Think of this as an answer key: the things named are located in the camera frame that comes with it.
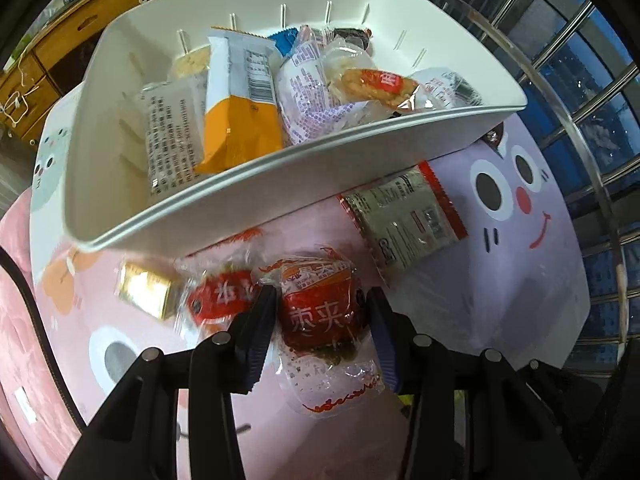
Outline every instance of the screw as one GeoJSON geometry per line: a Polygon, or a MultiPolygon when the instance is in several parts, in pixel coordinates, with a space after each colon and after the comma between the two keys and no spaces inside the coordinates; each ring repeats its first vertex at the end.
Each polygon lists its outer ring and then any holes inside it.
{"type": "Polygon", "coordinates": [[[427,346],[431,346],[432,342],[433,342],[433,339],[431,339],[426,334],[416,334],[414,336],[414,344],[416,346],[421,346],[421,347],[426,348],[427,346]]]}
{"type": "Polygon", "coordinates": [[[231,334],[229,332],[216,332],[211,336],[211,342],[214,345],[226,345],[231,341],[231,334]]]}
{"type": "Polygon", "coordinates": [[[487,361],[491,361],[492,363],[499,363],[502,359],[502,354],[493,348],[489,348],[484,352],[484,357],[487,361]]]}
{"type": "Polygon", "coordinates": [[[153,361],[159,355],[160,355],[160,351],[155,347],[147,348],[142,352],[142,358],[147,362],[153,361]]]}

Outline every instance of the orange and white snack package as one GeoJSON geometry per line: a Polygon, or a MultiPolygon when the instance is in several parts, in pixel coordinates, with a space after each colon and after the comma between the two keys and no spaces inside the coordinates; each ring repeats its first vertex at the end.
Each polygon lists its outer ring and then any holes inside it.
{"type": "Polygon", "coordinates": [[[209,44],[204,159],[198,173],[220,173],[283,147],[270,65],[277,66],[275,42],[214,29],[209,44]]]}

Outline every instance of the white tag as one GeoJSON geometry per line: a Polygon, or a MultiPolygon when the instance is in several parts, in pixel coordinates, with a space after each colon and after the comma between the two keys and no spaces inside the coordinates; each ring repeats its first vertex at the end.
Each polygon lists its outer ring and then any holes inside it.
{"type": "Polygon", "coordinates": [[[17,390],[14,391],[15,400],[20,404],[20,408],[24,413],[25,418],[29,424],[33,424],[38,420],[36,416],[36,412],[33,411],[33,408],[29,404],[29,399],[27,399],[27,394],[24,392],[24,388],[20,386],[17,390]]]}

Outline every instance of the drawer handle cutout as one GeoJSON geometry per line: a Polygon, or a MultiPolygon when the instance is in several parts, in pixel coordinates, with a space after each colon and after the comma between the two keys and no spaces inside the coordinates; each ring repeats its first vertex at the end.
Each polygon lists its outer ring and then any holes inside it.
{"type": "Polygon", "coordinates": [[[89,16],[87,19],[84,20],[84,22],[80,23],[80,25],[78,25],[78,32],[80,32],[83,28],[88,27],[89,25],[91,25],[95,20],[98,19],[98,15],[94,14],[93,16],[89,16]]]}

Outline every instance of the wooden desk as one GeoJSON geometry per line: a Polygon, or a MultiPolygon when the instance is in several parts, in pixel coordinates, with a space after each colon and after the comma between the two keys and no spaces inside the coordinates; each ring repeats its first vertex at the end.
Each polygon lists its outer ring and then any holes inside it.
{"type": "Polygon", "coordinates": [[[78,0],[28,44],[18,62],[0,73],[0,103],[19,92],[0,119],[33,150],[38,149],[50,108],[79,84],[100,34],[119,15],[144,0],[78,0]]]}

